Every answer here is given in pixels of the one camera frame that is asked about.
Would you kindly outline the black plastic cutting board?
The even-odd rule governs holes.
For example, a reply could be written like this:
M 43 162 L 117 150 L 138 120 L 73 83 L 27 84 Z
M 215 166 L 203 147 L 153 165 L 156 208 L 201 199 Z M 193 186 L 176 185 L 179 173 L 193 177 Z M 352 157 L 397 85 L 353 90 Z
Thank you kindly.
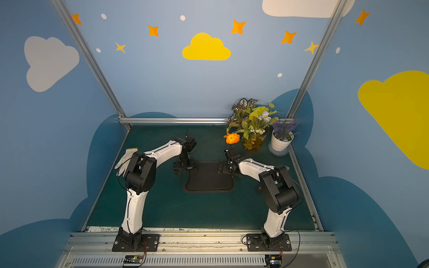
M 191 170 L 187 170 L 183 190 L 187 193 L 223 193 L 233 191 L 235 188 L 234 178 L 230 175 L 219 173 L 221 163 L 200 162 L 198 163 L 199 171 L 196 174 L 191 174 Z

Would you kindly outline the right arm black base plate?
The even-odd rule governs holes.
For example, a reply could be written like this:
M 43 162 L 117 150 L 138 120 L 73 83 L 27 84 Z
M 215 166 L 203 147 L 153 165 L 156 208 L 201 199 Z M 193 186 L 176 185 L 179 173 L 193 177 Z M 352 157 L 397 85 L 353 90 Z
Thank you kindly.
M 241 242 L 249 252 L 292 251 L 291 241 L 285 233 L 276 238 L 270 238 L 267 234 L 262 233 L 249 233 L 241 239 Z

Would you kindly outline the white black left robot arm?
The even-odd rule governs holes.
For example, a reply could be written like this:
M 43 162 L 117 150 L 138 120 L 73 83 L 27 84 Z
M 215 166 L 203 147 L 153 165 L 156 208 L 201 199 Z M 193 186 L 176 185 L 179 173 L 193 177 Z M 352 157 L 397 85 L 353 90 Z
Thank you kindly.
M 125 180 L 127 193 L 125 216 L 118 232 L 120 241 L 133 246 L 141 235 L 144 204 L 155 183 L 157 167 L 177 156 L 179 161 L 175 163 L 176 170 L 193 169 L 196 165 L 189 158 L 189 153 L 196 144 L 192 137 L 174 137 L 165 145 L 151 151 L 140 153 L 137 148 L 125 151 L 115 165 L 117 176 Z

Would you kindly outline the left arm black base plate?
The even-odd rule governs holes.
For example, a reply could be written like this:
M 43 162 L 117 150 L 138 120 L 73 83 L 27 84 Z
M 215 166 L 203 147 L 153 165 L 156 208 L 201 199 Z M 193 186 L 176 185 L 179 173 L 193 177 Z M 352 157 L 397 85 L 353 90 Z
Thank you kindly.
M 117 235 L 112 252 L 157 252 L 159 234 Z

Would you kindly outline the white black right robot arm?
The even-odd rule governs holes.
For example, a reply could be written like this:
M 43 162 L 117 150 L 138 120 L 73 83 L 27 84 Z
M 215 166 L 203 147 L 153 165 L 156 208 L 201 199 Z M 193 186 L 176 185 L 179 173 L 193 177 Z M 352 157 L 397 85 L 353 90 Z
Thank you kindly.
M 232 176 L 249 176 L 260 183 L 261 192 L 269 208 L 261 234 L 265 243 L 280 241 L 290 212 L 302 202 L 301 186 L 290 177 L 286 166 L 265 165 L 252 158 L 241 156 L 235 148 L 225 150 L 227 173 Z

